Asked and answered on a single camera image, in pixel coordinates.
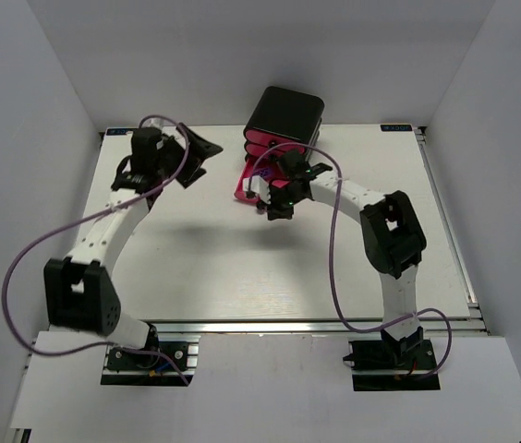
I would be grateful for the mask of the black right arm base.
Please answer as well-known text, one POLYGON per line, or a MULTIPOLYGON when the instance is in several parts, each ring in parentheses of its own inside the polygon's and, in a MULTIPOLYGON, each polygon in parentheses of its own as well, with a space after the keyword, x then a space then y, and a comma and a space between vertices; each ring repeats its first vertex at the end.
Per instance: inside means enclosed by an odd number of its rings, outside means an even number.
POLYGON ((435 352, 422 327, 401 341, 385 330, 379 340, 349 343, 343 358, 356 392, 435 391, 441 389, 435 352))

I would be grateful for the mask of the pink bottom drawer black knob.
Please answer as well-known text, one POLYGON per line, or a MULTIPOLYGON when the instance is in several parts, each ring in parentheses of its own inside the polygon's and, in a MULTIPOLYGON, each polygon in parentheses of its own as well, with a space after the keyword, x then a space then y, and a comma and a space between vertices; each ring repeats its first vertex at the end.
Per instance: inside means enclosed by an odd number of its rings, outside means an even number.
POLYGON ((247 204, 256 204, 259 200, 259 193, 263 191, 265 185, 273 184, 276 187, 283 187, 288 183, 288 179, 280 170, 276 162, 261 160, 256 164, 256 157, 247 157, 244 169, 234 192, 235 199, 247 204))

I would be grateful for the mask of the pink drawer with black knob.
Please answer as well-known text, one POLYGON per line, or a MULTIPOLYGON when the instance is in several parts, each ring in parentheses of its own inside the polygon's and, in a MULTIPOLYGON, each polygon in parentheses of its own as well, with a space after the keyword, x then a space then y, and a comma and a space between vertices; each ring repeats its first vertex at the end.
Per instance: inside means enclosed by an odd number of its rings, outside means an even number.
POLYGON ((246 143, 255 143, 259 145, 270 145, 271 142, 275 142, 276 144, 285 143, 288 141, 295 141, 301 143, 301 140, 298 138, 289 138, 279 134, 273 134, 270 132, 264 132, 256 129, 245 129, 244 137, 246 139, 246 143))

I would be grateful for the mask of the purple butterfly lego brick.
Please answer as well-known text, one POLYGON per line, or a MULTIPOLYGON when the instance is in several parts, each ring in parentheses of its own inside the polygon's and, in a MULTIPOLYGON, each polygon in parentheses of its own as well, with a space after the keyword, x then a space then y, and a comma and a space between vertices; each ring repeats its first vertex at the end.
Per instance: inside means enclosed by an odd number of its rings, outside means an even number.
POLYGON ((254 174, 265 180, 268 180, 273 177, 273 170, 269 169, 269 168, 263 168, 263 169, 259 169, 254 174))

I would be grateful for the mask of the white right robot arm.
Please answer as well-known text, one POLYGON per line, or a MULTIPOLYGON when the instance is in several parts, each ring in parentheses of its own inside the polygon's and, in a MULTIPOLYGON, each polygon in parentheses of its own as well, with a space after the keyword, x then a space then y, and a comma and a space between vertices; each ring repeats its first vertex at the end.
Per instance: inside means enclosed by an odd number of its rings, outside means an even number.
POLYGON ((398 354, 420 345, 423 329, 417 317, 416 277, 427 240, 408 195, 369 190, 345 180, 334 165, 310 165, 296 150, 279 156, 277 165, 285 175, 284 185, 259 177, 250 181, 267 218, 290 220, 294 205, 309 199, 333 208, 334 217, 342 212, 357 222, 365 255, 380 275, 382 340, 398 354))

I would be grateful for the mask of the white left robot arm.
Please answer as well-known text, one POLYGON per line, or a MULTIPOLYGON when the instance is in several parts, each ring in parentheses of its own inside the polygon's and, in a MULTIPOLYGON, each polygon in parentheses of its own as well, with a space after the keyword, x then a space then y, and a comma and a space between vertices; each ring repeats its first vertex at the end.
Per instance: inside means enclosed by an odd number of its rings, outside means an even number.
POLYGON ((136 227, 151 212, 162 184, 187 188, 205 175, 202 164, 222 148, 184 125, 179 143, 155 126, 133 130, 130 153, 116 167, 105 213, 61 259, 43 269, 47 313, 52 325, 95 334, 130 349, 151 341, 150 326, 122 310, 111 274, 136 227))

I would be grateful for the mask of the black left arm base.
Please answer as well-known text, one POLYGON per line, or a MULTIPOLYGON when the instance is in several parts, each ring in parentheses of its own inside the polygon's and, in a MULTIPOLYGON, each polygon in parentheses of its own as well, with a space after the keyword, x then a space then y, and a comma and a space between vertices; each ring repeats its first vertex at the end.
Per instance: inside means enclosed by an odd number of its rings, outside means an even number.
POLYGON ((199 340, 193 336, 162 335, 157 355, 128 353, 118 346, 109 347, 103 361, 101 384, 114 387, 185 388, 197 367, 199 340))

